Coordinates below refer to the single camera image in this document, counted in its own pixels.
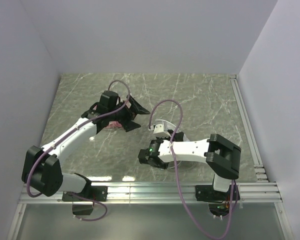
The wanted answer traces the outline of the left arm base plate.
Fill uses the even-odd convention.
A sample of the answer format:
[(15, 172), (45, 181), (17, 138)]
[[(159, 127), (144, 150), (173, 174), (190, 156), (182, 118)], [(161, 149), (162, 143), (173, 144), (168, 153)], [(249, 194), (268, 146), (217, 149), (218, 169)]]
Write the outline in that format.
[(88, 186), (80, 193), (63, 193), (62, 201), (63, 202), (80, 202), (95, 200), (98, 202), (105, 202), (107, 200), (108, 187), (105, 185), (91, 185)]

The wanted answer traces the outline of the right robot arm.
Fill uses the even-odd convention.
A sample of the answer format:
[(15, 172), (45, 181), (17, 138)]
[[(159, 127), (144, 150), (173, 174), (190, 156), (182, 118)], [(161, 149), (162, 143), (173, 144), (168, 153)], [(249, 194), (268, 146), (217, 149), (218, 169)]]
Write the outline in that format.
[(138, 153), (140, 164), (166, 170), (169, 163), (196, 162), (209, 165), (214, 171), (212, 189), (225, 193), (232, 181), (239, 178), (242, 149), (220, 134), (211, 134), (210, 138), (186, 141), (185, 134), (178, 132), (173, 141), (170, 137), (156, 137), (149, 147)]

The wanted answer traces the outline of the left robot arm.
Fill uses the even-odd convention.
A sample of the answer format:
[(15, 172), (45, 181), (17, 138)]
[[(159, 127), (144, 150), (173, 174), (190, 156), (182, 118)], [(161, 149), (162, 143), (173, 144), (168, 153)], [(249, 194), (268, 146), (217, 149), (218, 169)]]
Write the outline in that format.
[(62, 162), (109, 123), (118, 122), (129, 132), (140, 128), (140, 124), (134, 121), (137, 115), (148, 114), (150, 112), (132, 96), (128, 95), (126, 101), (121, 101), (116, 92), (104, 91), (99, 101), (85, 111), (66, 132), (42, 147), (33, 145), (27, 150), (21, 180), (26, 184), (28, 195), (32, 198), (40, 195), (50, 197), (57, 192), (67, 192), (91, 199), (91, 180), (78, 173), (64, 173)]

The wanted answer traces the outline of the pink headphones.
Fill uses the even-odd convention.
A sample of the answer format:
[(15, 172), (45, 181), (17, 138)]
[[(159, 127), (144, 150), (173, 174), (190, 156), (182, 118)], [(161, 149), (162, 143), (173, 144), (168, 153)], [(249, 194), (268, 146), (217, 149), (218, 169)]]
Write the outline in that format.
[(105, 128), (106, 129), (122, 128), (122, 125), (118, 121), (110, 121)]

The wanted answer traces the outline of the white headphones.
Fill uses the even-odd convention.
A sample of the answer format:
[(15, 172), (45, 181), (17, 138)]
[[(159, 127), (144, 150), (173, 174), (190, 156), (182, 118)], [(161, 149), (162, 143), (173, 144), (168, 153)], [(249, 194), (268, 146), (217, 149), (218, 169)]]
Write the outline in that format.
[[(174, 125), (173, 123), (167, 121), (167, 120), (164, 120), (164, 119), (156, 119), (154, 121), (154, 123), (149, 127), (149, 130), (153, 132), (154, 130), (154, 126), (156, 124), (164, 124), (165, 125), (165, 128), (169, 131), (174, 131), (176, 129), (176, 125)], [(183, 138), (184, 142), (189, 142), (189, 138), (186, 136), (186, 134), (184, 133), (184, 138)], [(177, 161), (177, 167), (180, 168), (180, 171), (181, 172), (186, 172), (186, 171), (190, 171), (192, 169), (195, 168), (195, 166), (197, 165), (196, 162), (194, 161), (180, 161), (178, 160)]]

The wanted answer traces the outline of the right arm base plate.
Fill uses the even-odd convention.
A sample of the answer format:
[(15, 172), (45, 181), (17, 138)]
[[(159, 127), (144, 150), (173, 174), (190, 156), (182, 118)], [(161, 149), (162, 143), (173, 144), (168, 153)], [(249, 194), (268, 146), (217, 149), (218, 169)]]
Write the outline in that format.
[(212, 185), (195, 185), (195, 199), (198, 202), (213, 202), (215, 200)]

